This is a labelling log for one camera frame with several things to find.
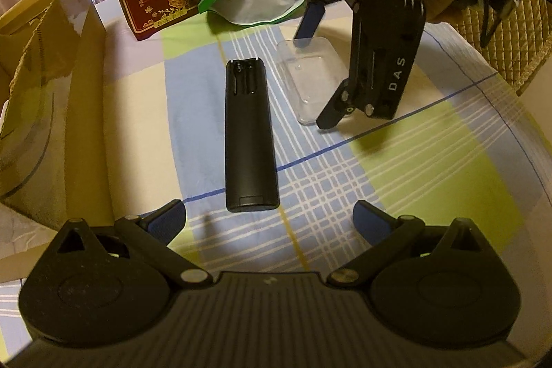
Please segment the brown cardboard box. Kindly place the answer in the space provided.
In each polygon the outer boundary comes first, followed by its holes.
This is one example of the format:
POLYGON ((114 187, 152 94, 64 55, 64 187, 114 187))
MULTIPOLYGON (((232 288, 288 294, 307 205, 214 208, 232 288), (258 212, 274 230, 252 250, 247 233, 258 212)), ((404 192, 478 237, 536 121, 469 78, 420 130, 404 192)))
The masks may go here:
POLYGON ((28 276, 69 219, 113 220, 103 130, 106 30, 91 0, 1 17, 1 280, 28 276))

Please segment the black remote control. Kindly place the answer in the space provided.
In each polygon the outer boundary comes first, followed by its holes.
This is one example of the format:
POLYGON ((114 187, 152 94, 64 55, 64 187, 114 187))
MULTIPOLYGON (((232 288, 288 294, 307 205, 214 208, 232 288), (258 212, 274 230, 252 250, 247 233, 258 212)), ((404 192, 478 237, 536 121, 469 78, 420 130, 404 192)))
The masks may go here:
POLYGON ((225 178, 232 213, 280 204, 267 75, 259 58, 226 65, 225 178))

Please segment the quilted beige chair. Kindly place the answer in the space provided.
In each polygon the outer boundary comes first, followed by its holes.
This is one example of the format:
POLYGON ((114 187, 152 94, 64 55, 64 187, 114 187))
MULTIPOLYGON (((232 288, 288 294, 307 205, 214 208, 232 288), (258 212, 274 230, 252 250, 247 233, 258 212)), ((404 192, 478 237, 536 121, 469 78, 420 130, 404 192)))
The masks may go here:
POLYGON ((551 55, 551 0, 491 0, 484 47, 483 20, 483 1, 475 0, 454 28, 521 94, 551 55))

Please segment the clear plastic tray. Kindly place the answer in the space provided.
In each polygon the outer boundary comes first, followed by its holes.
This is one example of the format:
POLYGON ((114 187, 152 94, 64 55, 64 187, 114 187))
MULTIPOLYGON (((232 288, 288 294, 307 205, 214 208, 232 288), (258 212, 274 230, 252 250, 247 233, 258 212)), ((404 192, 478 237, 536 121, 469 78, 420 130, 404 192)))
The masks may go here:
POLYGON ((277 70, 297 121, 312 125, 348 76, 348 69, 324 37, 284 40, 277 44, 277 70))

